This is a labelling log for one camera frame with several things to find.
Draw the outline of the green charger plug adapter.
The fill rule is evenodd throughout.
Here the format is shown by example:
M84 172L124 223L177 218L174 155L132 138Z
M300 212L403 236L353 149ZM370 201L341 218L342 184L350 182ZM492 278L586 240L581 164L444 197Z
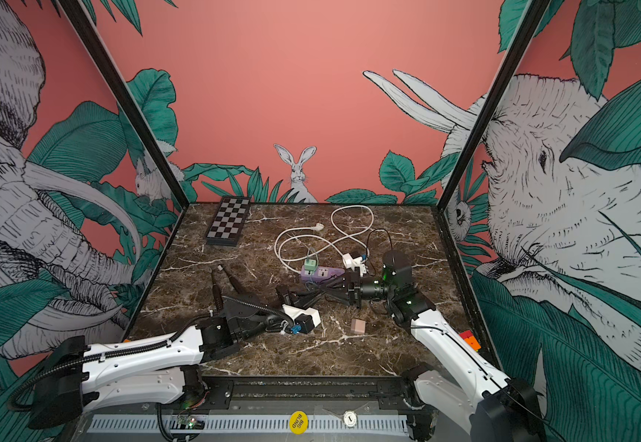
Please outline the green charger plug adapter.
M306 258L304 261L304 270L313 274L318 268L318 260L315 258Z

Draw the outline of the pink cube block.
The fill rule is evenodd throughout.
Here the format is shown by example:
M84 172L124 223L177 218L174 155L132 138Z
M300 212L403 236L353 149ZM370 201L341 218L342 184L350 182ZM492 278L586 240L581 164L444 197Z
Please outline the pink cube block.
M353 318L351 320L351 332L354 334L365 334L366 333L366 321Z

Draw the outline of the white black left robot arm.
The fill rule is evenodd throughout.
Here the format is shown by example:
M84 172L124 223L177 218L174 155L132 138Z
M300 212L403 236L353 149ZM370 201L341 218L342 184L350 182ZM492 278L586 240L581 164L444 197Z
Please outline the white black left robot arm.
M214 397L201 364L237 353L241 342L259 334L308 333L319 323L313 309L274 309L251 296L222 296L215 311L193 317L175 333L119 344L67 339L42 371L14 390L7 407L28 414L30 429L58 427L85 412L133 403L172 404L188 413Z

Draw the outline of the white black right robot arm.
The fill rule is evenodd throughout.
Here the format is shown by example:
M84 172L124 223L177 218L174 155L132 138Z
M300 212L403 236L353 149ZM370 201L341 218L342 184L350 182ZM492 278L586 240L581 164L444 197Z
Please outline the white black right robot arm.
M446 380L427 370L412 378L414 396L461 427L473 441L544 441L547 438L539 400L524 380L510 378L482 357L417 287L412 263L399 250L382 258L382 272L364 273L362 263L342 274L310 284L304 292L283 285L276 293L291 317L307 315L323 297L347 306L385 300L388 315L426 347L450 374Z

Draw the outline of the purple power strip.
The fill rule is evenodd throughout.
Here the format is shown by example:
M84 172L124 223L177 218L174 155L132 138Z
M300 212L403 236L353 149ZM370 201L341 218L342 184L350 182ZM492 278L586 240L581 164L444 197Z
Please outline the purple power strip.
M344 273L345 270L341 268L319 266L314 271L302 270L300 274L300 281L302 283L320 283L336 276L343 276Z

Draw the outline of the black white checkerboard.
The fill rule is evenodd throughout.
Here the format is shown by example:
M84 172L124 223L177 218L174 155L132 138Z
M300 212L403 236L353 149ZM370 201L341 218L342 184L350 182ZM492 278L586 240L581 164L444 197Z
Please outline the black white checkerboard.
M244 196L224 196L206 232L208 244L235 247L250 213L251 200Z

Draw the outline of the multicolour puzzle cube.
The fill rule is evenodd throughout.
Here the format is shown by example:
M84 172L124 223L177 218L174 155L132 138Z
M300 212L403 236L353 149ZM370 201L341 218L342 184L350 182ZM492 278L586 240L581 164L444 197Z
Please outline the multicolour puzzle cube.
M459 335L467 345L469 345L474 351L478 352L482 348L480 345L479 341L475 337L475 335L472 333L472 331L464 331L463 333L460 333Z

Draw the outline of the yellow round sticker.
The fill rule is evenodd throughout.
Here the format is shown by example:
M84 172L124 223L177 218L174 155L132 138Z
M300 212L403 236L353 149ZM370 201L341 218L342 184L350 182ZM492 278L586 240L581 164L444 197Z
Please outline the yellow round sticker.
M294 412L289 418L288 428L295 435L303 435L309 429L309 417L305 412Z

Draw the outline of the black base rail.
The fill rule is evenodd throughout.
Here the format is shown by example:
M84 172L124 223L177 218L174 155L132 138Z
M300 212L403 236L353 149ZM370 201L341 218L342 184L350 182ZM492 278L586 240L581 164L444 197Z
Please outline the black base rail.
M425 403L401 377L203 376L193 383L205 396L204 410L228 410L232 401L361 401L381 410L420 410Z

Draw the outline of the white slotted rail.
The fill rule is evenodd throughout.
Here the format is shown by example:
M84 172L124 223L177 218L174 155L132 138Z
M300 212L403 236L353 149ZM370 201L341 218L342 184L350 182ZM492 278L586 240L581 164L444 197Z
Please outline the white slotted rail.
M201 428L182 428L166 418L169 431L175 434L282 434L289 433L290 417L279 414L267 415L199 415L196 420ZM99 414L94 416L88 434L156 434L158 420L153 415ZM307 434L343 434L346 432L381 435L408 436L410 434L404 415L361 415L352 427L333 415L311 415L307 418Z

